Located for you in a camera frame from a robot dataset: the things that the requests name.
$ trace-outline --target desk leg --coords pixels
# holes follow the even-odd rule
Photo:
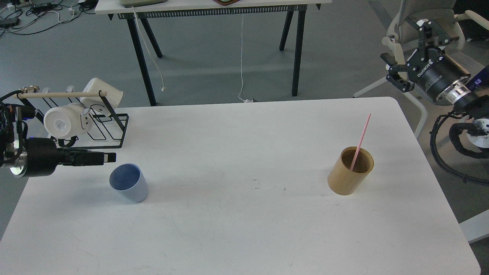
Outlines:
[[[279,50],[283,51],[285,48],[285,42],[287,42],[287,36],[289,35],[290,22],[292,22],[292,16],[294,15],[294,11],[288,11],[287,17],[285,18],[284,31],[282,32],[282,39],[280,40]]]
[[[158,42],[156,42],[155,35],[153,34],[153,30],[151,30],[150,24],[148,23],[148,19],[141,18],[141,23],[143,23],[144,30],[150,39],[151,45],[153,45],[153,49],[155,49],[156,56],[158,58],[163,57],[163,54],[161,54],[161,50],[159,49]]]
[[[144,61],[143,50],[141,48],[141,42],[139,41],[139,35],[137,33],[134,19],[127,19],[127,25],[129,27],[129,32],[131,33],[131,38],[133,39],[134,50],[136,51],[139,68],[141,69],[141,74],[143,75],[144,86],[146,87],[146,92],[148,93],[150,105],[156,106],[155,93],[153,92],[153,87],[151,86],[148,67],[146,67],[146,61]]]
[[[489,237],[489,210],[462,222],[460,228],[470,244]]]
[[[297,20],[297,37],[295,41],[294,75],[292,77],[292,96],[297,96],[299,89],[299,72],[301,69],[302,41],[304,39],[304,22],[306,11],[299,11]]]

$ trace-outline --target mug handle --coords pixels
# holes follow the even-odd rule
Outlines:
[[[59,138],[58,139],[58,144],[60,147],[72,147],[75,145],[75,142],[78,140],[77,136],[71,137],[69,142],[65,144],[65,139]]]

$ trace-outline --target desk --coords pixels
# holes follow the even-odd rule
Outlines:
[[[332,0],[241,0],[229,6],[222,6],[212,0],[168,0],[165,3],[148,5],[135,8],[137,17],[141,20],[144,30],[156,52],[158,58],[163,57],[156,38],[148,23],[148,18],[159,17],[187,17],[203,15],[225,15],[243,13],[268,13],[268,12],[287,12],[287,17],[280,40],[279,50],[283,51],[289,34],[290,23],[294,11],[298,11],[297,37],[294,56],[294,72],[292,76],[292,96],[297,96],[299,87],[299,71],[302,55],[302,41],[304,37],[304,23],[308,4],[317,4],[318,8],[322,3],[331,3]],[[135,18],[132,8],[124,8],[117,0],[99,0],[95,8],[96,14],[108,14],[112,19],[117,14],[119,19],[126,19],[131,33],[134,49],[136,51],[139,68],[143,76],[144,86],[151,106],[156,106],[153,86],[144,60],[141,42],[137,33]]]
[[[2,274],[477,275],[480,267],[392,98],[123,108],[117,163],[31,178],[0,242]],[[375,167],[327,185],[363,141]],[[110,172],[138,164],[129,204]]]

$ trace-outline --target white cable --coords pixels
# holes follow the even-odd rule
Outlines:
[[[71,20],[73,20],[73,18],[75,18],[75,12],[74,12],[74,11],[73,11],[73,14],[71,15],[71,19],[70,19],[70,20],[63,21],[63,22],[60,22],[60,23],[63,23],[63,24],[68,23],[68,22],[70,22]]]
[[[75,3],[78,3],[78,0],[73,1],[73,3],[71,4],[71,6],[68,8],[68,10],[69,10],[69,9],[73,9],[73,5],[74,5]],[[73,14],[71,15],[71,19],[70,19],[70,20],[68,20],[68,21],[66,21],[66,22],[63,22],[63,23],[68,23],[68,22],[70,22],[71,20],[73,20],[73,18],[75,18],[75,10],[73,10]]]
[[[245,100],[241,98],[241,93],[243,92],[243,86],[245,85],[243,81],[243,22],[244,21],[245,21],[245,14],[243,13],[241,17],[241,91],[238,94],[238,98],[241,99],[243,102]]]
[[[62,22],[60,21],[60,14],[59,14],[58,12],[50,10],[50,11],[47,11],[46,13],[48,13],[48,12],[57,14],[57,15],[58,15],[58,22],[59,22],[59,23],[62,23]]]
[[[1,11],[0,11],[0,14],[5,10],[7,9],[7,7],[4,7]]]
[[[14,31],[9,31],[9,30],[8,30],[8,31],[6,31],[6,32],[8,32],[8,33],[15,33],[15,32],[18,32],[18,31],[20,31],[20,30],[23,30],[24,28],[29,27],[30,25],[34,24],[35,22],[36,22],[36,21],[32,21],[31,23],[29,23],[29,24],[27,24],[27,25],[23,26],[23,27],[22,27],[22,28],[20,28],[20,29],[15,29]]]
[[[134,9],[133,7],[133,13],[134,13],[134,21],[136,21],[136,27],[137,27],[137,31],[139,32],[139,35],[141,36],[141,38],[143,39],[143,42],[144,42],[144,46],[146,47],[146,50],[148,51],[148,54],[150,55],[151,57],[151,60],[153,61],[156,69],[158,69],[158,72],[159,72],[159,75],[161,76],[161,91],[164,91],[165,90],[165,83],[163,82],[163,74],[161,73],[158,65],[156,64],[156,61],[155,59],[153,58],[153,56],[151,55],[151,52],[150,52],[150,49],[148,48],[148,45],[146,44],[146,39],[144,39],[144,36],[143,34],[141,33],[141,29],[139,28],[139,23],[137,21],[137,14],[136,14],[136,10]]]

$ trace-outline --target straw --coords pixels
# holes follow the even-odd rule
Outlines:
[[[360,146],[362,145],[363,137],[365,136],[365,131],[367,130],[367,125],[368,125],[368,122],[370,120],[371,115],[372,114],[368,114],[367,123],[365,123],[365,127],[363,127],[362,137],[360,138],[360,142],[358,143],[358,146],[356,147],[355,155],[353,156],[352,165],[350,166],[350,171],[353,171],[353,167],[355,166],[355,161],[356,161],[356,158],[358,157],[358,153],[360,151]]]

